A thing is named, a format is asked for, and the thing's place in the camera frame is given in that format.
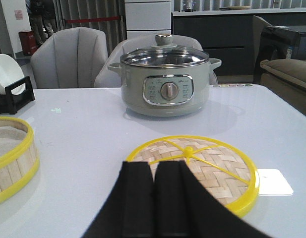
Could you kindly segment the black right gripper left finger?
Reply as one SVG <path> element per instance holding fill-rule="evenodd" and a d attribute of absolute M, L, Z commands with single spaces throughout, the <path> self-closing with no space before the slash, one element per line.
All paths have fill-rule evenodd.
<path fill-rule="evenodd" d="M 110 195 L 85 238 L 152 238 L 153 178 L 147 162 L 123 162 Z"/>

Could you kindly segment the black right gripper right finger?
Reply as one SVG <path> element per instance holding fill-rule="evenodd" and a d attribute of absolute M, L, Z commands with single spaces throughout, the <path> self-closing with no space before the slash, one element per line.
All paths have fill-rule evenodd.
<path fill-rule="evenodd" d="M 160 162 L 155 174 L 157 238 L 265 238 L 229 211 L 195 178 L 185 162 Z"/>

